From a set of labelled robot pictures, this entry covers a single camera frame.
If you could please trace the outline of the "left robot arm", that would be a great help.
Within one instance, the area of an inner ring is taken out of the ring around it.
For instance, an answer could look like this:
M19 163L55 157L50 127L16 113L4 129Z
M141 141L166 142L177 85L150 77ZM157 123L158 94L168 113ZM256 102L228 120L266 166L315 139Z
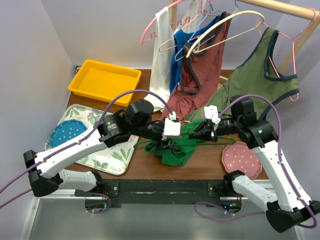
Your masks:
M57 190L76 190L89 196L102 196L107 183L97 171L79 172L66 167L99 151L125 143L138 136L162 144L181 136L181 123L173 112L164 120L153 121L153 105L140 99L125 110L103 116L94 127L47 151L29 150L23 154L28 179L35 197Z

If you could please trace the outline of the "bright green tank top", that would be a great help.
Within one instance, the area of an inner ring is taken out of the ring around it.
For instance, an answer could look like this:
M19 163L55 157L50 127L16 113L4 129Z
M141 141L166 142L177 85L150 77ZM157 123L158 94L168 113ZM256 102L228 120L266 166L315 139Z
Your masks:
M154 154L161 157L163 165L180 167L187 163L195 152L196 147L179 147L178 150L163 150L157 151L155 149L144 150L147 154Z

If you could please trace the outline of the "olive green tank top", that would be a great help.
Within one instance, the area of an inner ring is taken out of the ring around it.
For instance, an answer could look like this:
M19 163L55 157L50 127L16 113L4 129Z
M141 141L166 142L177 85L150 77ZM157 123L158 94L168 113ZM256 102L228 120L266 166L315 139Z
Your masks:
M205 106L216 106L218 111L222 112L235 96L259 95L276 105L297 95L297 75L282 75L272 65L278 36L278 30L266 28L250 56L232 72L223 86L211 95Z

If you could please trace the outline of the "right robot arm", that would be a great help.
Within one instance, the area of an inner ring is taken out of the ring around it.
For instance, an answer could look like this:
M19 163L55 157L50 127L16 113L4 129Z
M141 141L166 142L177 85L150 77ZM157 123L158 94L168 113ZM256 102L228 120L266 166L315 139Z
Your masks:
M270 122L258 119L253 98L263 100L280 116L275 106L265 97L254 94L236 95L221 112L214 105L203 109L201 124L189 131L189 139L217 142L219 136L237 134L252 150L264 168L274 192L270 192L249 179L242 170L224 175L222 190L230 197L243 195L257 205L266 215L272 228L283 233L303 222L313 220L310 228L317 226L319 201L312 200L301 187L282 151L281 123L275 131Z

